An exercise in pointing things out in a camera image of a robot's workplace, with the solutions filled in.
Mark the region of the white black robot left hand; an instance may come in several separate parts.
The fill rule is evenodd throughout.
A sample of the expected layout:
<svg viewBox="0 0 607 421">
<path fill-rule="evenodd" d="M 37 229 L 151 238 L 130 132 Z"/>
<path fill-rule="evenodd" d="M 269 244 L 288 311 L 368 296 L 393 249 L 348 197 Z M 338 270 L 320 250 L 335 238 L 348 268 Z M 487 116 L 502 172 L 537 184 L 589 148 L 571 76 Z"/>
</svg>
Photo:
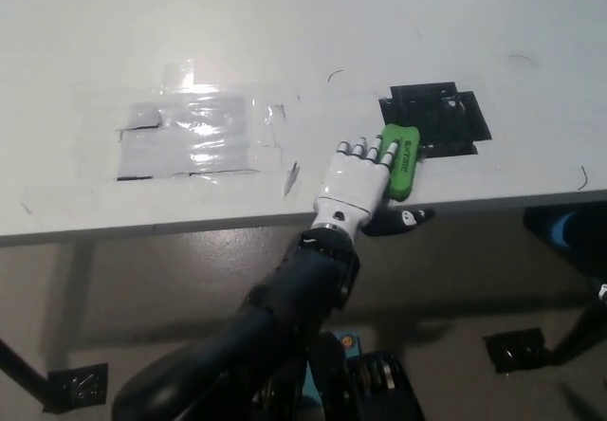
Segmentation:
<svg viewBox="0 0 607 421">
<path fill-rule="evenodd" d="M 361 138 L 355 145 L 343 141 L 331 157 L 314 200 L 314 229 L 331 229 L 355 242 L 359 234 L 404 234 L 429 222 L 435 212 L 390 210 L 385 207 L 397 141 L 381 149 L 382 136 L 372 145 Z"/>
</svg>

